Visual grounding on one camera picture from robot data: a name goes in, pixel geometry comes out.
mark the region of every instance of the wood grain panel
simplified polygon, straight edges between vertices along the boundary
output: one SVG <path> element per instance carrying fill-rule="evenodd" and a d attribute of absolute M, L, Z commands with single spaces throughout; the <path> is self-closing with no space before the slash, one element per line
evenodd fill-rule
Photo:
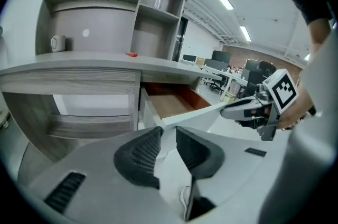
<path fill-rule="evenodd" d="M 186 85 L 177 85 L 175 91 L 191 105 L 195 110 L 210 107 L 210 104 L 205 101 L 200 95 L 194 92 Z"/>
<path fill-rule="evenodd" d="M 49 114 L 58 113 L 53 96 L 3 93 L 8 108 L 29 141 L 53 162 L 73 150 L 67 142 L 47 135 Z"/>
<path fill-rule="evenodd" d="M 59 138 L 100 139 L 131 131 L 129 116 L 50 115 L 48 135 Z"/>
<path fill-rule="evenodd" d="M 135 89 L 135 71 L 109 68 L 61 68 L 0 76 L 0 89 L 41 95 L 128 95 Z"/>
<path fill-rule="evenodd" d="M 150 95 L 149 98 L 161 119 L 195 110 L 179 95 Z"/>

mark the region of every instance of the vent grille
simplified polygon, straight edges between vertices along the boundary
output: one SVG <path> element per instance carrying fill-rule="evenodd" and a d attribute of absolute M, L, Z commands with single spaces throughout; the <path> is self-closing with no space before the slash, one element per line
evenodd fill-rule
<path fill-rule="evenodd" d="M 247 148 L 244 152 L 247 152 L 249 154 L 258 155 L 261 157 L 264 157 L 266 155 L 266 152 L 258 150 L 258 149 L 254 149 L 254 148 Z"/>
<path fill-rule="evenodd" d="M 55 211 L 63 213 L 85 178 L 86 176 L 81 173 L 69 173 L 44 202 Z"/>
<path fill-rule="evenodd" d="M 132 162 L 145 172 L 153 174 L 157 155 L 161 150 L 161 136 L 152 135 L 132 150 Z"/>
<path fill-rule="evenodd" d="M 190 172 L 208 159 L 210 155 L 209 149 L 190 136 L 176 135 L 176 140 L 177 150 Z"/>

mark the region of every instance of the office desk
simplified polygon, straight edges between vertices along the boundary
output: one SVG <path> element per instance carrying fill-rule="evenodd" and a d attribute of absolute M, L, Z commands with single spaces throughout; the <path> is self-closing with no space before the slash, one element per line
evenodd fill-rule
<path fill-rule="evenodd" d="M 236 81 L 238 84 L 241 84 L 241 85 L 243 85 L 243 86 L 245 86 L 245 87 L 246 87 L 247 84 L 248 84 L 248 81 L 247 81 L 247 80 L 243 80 L 243 79 L 241 79 L 240 77 L 235 76 L 235 75 L 232 74 L 232 73 L 229 73 L 229 72 L 223 72 L 223 71 L 221 71 L 221 70 L 218 70 L 218 69 L 215 69 L 215 68 L 211 68 L 211 67 L 208 67 L 208 66 L 202 66 L 202 67 L 200 67 L 200 68 L 202 68 L 204 71 L 207 71 L 207 72 L 212 72 L 212 73 L 217 73 L 217 74 L 223 74 L 223 75 L 225 75 L 225 76 L 227 76 L 227 77 L 229 78 L 228 83 L 227 83 L 227 85 L 226 85 L 226 87 L 225 87 L 225 89 L 224 89 L 224 92 L 223 92 L 223 94 L 221 95 L 221 99 L 224 98 L 225 93 L 229 90 L 229 87 L 230 87 L 230 84 L 231 84 L 232 80 Z"/>

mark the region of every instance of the drawer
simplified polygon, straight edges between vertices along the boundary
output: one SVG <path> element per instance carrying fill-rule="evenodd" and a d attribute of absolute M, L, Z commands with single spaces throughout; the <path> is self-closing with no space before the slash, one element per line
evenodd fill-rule
<path fill-rule="evenodd" d="M 140 92 L 140 116 L 145 128 L 160 126 L 164 133 L 157 158 L 176 148 L 176 126 L 208 131 L 225 103 L 210 105 L 188 85 L 144 83 Z"/>

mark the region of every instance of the white wall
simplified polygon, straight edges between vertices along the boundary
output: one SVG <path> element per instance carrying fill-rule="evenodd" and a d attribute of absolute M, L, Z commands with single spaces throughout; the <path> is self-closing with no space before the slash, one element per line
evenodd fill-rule
<path fill-rule="evenodd" d="M 184 54 L 211 59 L 214 50 L 220 50 L 220 42 L 193 22 L 188 21 L 180 59 Z"/>

